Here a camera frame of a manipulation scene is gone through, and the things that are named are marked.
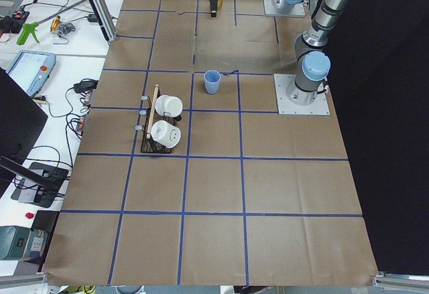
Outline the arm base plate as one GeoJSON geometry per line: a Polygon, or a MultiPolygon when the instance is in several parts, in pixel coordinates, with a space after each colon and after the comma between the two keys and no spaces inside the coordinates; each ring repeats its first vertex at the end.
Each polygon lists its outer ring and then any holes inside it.
{"type": "Polygon", "coordinates": [[[305,11],[302,3],[289,5],[285,0],[263,0],[264,13],[272,17],[304,17],[305,11]]]}
{"type": "Polygon", "coordinates": [[[295,77],[295,74],[273,75],[278,114],[329,116],[326,93],[318,93],[323,85],[314,92],[304,92],[296,86],[295,77]]]}

